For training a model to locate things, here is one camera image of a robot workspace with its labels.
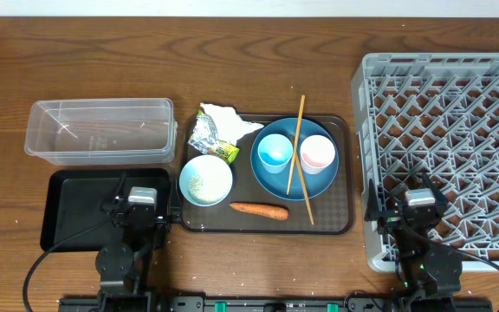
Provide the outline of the upper wooden chopstick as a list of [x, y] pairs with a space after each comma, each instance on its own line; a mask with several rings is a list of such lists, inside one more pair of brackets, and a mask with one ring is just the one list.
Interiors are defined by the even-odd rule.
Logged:
[[289, 172], [288, 172], [288, 186], [287, 186], [287, 190], [286, 190], [286, 195], [289, 195], [291, 185], [292, 185], [292, 177], [293, 177], [294, 168], [295, 168], [295, 160], [296, 160], [296, 154], [297, 154], [299, 135], [300, 135], [300, 131], [301, 131], [301, 120], [302, 120], [303, 110], [304, 110], [304, 106], [305, 106], [305, 98], [306, 98], [305, 94], [303, 94], [301, 96], [299, 112], [298, 112], [298, 117], [297, 117], [297, 122], [296, 122], [294, 141], [292, 143], [293, 152], [292, 152], [292, 158], [291, 158], [290, 168], [289, 168]]

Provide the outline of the wooden chopstick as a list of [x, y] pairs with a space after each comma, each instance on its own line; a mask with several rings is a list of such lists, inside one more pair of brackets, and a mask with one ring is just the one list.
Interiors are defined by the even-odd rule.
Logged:
[[297, 154], [299, 135], [300, 135], [300, 131], [301, 131], [301, 120], [302, 120], [303, 110], [304, 110], [304, 106], [305, 106], [305, 98], [306, 98], [305, 94], [303, 94], [301, 96], [299, 112], [298, 112], [298, 117], [297, 117], [297, 122], [296, 122], [294, 141], [292, 143], [293, 152], [292, 152], [292, 158], [291, 158], [290, 168], [289, 168], [289, 172], [288, 172], [288, 186], [287, 186], [287, 190], [286, 190], [286, 195], [289, 195], [291, 185], [292, 185], [292, 177], [293, 177], [294, 168], [295, 168], [295, 160], [296, 160], [296, 154]]
[[[295, 136], [292, 135], [290, 137], [290, 139], [292, 140], [292, 143], [295, 144]], [[300, 162], [300, 158], [299, 158], [298, 153], [297, 153], [297, 145], [296, 144], [295, 144], [295, 148], [296, 148], [295, 156], [293, 156], [293, 159], [295, 160], [295, 165], [296, 165], [297, 172], [299, 175], [304, 201], [305, 201], [305, 204], [306, 204], [306, 207], [308, 210], [309, 220], [310, 220], [311, 225], [314, 225], [314, 217], [313, 217], [312, 207], [311, 207], [311, 204], [309, 202], [307, 187], [306, 187], [305, 179], [303, 176], [303, 170], [301, 169], [301, 162]]]

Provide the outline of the light blue cup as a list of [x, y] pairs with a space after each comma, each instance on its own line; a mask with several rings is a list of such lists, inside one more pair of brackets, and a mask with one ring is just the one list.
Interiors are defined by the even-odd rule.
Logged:
[[284, 135], [273, 133], [259, 142], [257, 155], [263, 168], [269, 173], [280, 173], [292, 159], [293, 145]]

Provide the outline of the foil yellow snack wrapper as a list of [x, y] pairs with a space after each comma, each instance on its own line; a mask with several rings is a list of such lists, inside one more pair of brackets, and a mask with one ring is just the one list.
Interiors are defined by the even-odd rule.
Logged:
[[196, 125], [188, 143], [202, 154], [216, 156], [227, 164], [231, 164], [239, 153], [238, 147], [219, 139], [214, 121], [202, 111], [197, 114]]

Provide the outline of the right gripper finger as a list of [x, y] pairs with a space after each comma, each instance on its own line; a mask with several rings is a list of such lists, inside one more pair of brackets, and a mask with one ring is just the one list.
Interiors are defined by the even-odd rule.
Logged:
[[434, 198], [434, 205], [436, 207], [447, 207], [448, 199], [443, 195], [443, 193], [436, 187], [436, 185], [431, 181], [426, 172], [421, 173], [421, 179], [423, 186], [428, 188], [432, 197]]
[[368, 182], [368, 196], [366, 201], [366, 211], [364, 220], [366, 222], [372, 222], [378, 220], [382, 215], [379, 208], [379, 196], [377, 193], [377, 186], [373, 179]]

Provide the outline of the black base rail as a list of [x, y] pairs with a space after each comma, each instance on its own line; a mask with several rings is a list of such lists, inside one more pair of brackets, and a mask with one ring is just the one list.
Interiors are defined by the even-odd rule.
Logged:
[[59, 312], [90, 311], [154, 311], [154, 312], [374, 312], [394, 311], [380, 298], [349, 297], [342, 300], [295, 300], [295, 299], [211, 299], [200, 296], [176, 296], [147, 300], [96, 298], [61, 299]]

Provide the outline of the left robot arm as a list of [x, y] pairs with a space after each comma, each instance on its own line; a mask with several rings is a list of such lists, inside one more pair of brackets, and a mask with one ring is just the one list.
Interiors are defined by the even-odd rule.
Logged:
[[105, 244], [95, 266], [100, 274], [99, 311], [168, 311], [160, 290], [148, 285], [154, 252], [165, 247], [171, 218], [154, 188], [118, 185], [100, 202], [121, 238]]

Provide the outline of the clear plastic bin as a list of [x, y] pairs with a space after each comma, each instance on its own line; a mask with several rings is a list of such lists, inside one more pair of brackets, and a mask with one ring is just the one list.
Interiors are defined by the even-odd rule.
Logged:
[[169, 163], [177, 129], [167, 98], [38, 101], [24, 151], [56, 166]]

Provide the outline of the brown serving tray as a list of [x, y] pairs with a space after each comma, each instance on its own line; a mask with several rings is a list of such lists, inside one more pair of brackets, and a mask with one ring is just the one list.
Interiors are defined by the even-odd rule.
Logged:
[[[243, 116], [246, 121], [263, 124], [263, 128], [284, 118], [293, 117], [268, 114]], [[197, 206], [182, 198], [182, 227], [190, 232], [202, 233], [344, 235], [349, 232], [355, 221], [349, 126], [336, 115], [307, 115], [303, 119], [324, 127], [334, 139], [340, 155], [334, 182], [320, 195], [309, 198], [314, 225], [310, 223], [304, 199], [293, 201], [278, 198], [256, 180], [250, 154], [256, 136], [262, 131], [260, 129], [237, 142], [240, 152], [230, 166], [233, 186], [225, 199], [216, 205]], [[230, 207], [233, 202], [281, 206], [289, 211], [289, 217], [285, 221], [279, 221], [243, 213]]]

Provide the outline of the white napkin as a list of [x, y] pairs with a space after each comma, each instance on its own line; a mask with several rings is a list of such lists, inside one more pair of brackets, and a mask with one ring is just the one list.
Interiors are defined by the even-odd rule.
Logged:
[[263, 124], [245, 121], [233, 107], [222, 107], [214, 104], [201, 103], [200, 107], [208, 115], [217, 128], [218, 138], [233, 146], [246, 134], [263, 128]]

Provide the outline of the orange carrot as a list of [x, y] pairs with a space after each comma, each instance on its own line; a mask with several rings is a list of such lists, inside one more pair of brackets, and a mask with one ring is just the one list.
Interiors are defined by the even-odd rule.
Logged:
[[230, 203], [230, 207], [236, 211], [272, 218], [279, 221], [285, 221], [289, 217], [289, 211], [281, 206], [235, 202]]

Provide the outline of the white pink cup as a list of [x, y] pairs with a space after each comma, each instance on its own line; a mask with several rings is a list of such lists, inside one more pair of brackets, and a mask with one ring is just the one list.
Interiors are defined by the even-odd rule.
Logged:
[[318, 174], [330, 166], [335, 159], [334, 143], [326, 136], [307, 137], [300, 147], [302, 170], [308, 174]]

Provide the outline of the dark blue plate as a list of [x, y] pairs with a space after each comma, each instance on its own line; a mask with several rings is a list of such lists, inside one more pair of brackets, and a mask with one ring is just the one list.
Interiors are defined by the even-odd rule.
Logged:
[[[292, 177], [292, 185], [289, 195], [286, 195], [286, 190], [288, 186], [288, 172], [290, 168], [290, 163], [284, 168], [280, 173], [269, 173], [263, 166], [257, 155], [257, 147], [262, 138], [269, 134], [278, 133], [286, 136], [292, 143], [290, 137], [295, 135], [297, 118], [284, 118], [276, 120], [267, 126], [265, 126], [262, 131], [256, 136], [253, 146], [251, 148], [250, 161], [251, 168], [259, 184], [269, 193], [277, 196], [278, 198], [300, 201], [303, 200], [303, 193], [301, 189], [301, 183], [297, 168], [295, 166], [294, 173]], [[328, 137], [333, 143], [334, 139], [327, 132], [327, 130], [320, 126], [319, 124], [311, 121], [302, 119], [301, 120], [301, 131], [299, 135], [297, 153], [300, 158], [300, 147], [301, 143], [309, 136], [312, 135], [322, 135]], [[322, 172], [318, 174], [308, 174], [303, 171], [303, 176], [305, 179], [308, 197], [313, 198], [321, 193], [323, 193], [333, 182], [338, 174], [338, 165], [340, 163], [340, 155], [337, 151], [337, 146], [334, 143], [336, 150], [335, 159], [330, 166], [325, 168]]]

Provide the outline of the light blue rice bowl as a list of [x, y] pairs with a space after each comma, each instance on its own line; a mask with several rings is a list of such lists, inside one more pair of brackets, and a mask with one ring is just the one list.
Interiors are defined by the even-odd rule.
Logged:
[[230, 166], [212, 155], [189, 160], [179, 176], [183, 196], [193, 205], [212, 206], [227, 197], [233, 186]]

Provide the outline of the lower wooden chopstick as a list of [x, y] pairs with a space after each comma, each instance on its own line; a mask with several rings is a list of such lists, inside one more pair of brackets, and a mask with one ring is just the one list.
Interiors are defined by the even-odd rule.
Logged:
[[[290, 137], [290, 139], [292, 140], [292, 143], [295, 144], [295, 136], [292, 135]], [[305, 179], [303, 176], [303, 170], [301, 169], [301, 162], [300, 162], [300, 158], [299, 158], [298, 153], [297, 153], [297, 145], [296, 144], [295, 144], [295, 148], [296, 148], [295, 156], [293, 156], [293, 159], [295, 160], [295, 165], [296, 165], [297, 172], [299, 175], [304, 201], [305, 201], [305, 204], [306, 204], [306, 207], [308, 210], [309, 220], [310, 220], [311, 225], [314, 225], [314, 217], [313, 217], [312, 207], [311, 207], [311, 204], [309, 202], [307, 187], [306, 187]]]

